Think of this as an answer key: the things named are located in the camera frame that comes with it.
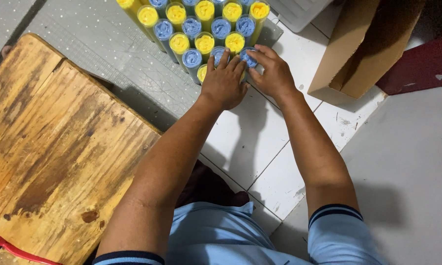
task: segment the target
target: wooden board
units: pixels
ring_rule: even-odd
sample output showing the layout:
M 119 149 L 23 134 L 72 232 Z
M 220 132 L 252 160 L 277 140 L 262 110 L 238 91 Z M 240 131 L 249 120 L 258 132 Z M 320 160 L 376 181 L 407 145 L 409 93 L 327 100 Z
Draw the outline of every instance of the wooden board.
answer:
M 34 34 L 0 66 L 0 235 L 82 264 L 160 132 Z M 0 264 L 29 264 L 0 250 Z

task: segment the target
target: red tool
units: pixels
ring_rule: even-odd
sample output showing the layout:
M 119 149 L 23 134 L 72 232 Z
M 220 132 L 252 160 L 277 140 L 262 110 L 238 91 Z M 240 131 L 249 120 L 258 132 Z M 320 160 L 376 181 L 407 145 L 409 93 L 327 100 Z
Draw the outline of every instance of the red tool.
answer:
M 0 236 L 0 249 L 2 247 L 5 248 L 11 254 L 21 257 L 21 258 L 24 258 L 24 259 L 27 259 L 29 261 L 35 261 L 35 262 L 39 262 L 39 263 L 47 264 L 47 265 L 62 265 L 60 263 L 53 262 L 53 261 L 50 261 L 50 260 L 45 259 L 43 257 L 35 256 L 31 253 L 23 251 L 23 250 L 15 247 L 10 242 L 6 241 L 5 239 L 3 239 L 3 237 Z

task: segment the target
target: cardboard box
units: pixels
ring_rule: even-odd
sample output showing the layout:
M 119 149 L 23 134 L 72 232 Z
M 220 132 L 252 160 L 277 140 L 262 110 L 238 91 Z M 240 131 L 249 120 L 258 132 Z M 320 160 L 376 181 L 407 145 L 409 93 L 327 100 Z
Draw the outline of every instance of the cardboard box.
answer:
M 348 0 L 308 94 L 337 105 L 359 99 L 401 57 L 425 0 Z

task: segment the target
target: gray rubber mat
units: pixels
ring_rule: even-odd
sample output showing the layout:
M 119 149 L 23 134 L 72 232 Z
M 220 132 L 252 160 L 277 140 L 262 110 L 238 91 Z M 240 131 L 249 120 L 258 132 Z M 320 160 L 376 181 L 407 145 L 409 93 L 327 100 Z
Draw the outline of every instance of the gray rubber mat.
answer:
M 37 33 L 80 67 L 114 83 L 113 93 L 162 131 L 201 87 L 150 42 L 114 0 L 48 0 L 23 33 Z M 267 20 L 259 43 L 283 31 Z

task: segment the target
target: person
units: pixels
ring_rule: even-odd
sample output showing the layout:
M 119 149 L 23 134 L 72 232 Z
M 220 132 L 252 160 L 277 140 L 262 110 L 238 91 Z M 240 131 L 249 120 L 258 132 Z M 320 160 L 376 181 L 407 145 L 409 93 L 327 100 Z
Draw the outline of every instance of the person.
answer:
M 103 234 L 95 265 L 175 264 L 385 264 L 359 212 L 354 185 L 334 144 L 306 103 L 286 62 L 262 45 L 249 56 L 264 67 L 249 69 L 260 91 L 278 104 L 295 161 L 304 179 L 310 260 L 277 252 L 251 218 L 245 191 L 234 193 L 197 161 L 214 123 L 236 107 L 248 84 L 239 85 L 246 62 L 215 69 L 210 57 L 194 105 L 142 158 L 134 180 Z

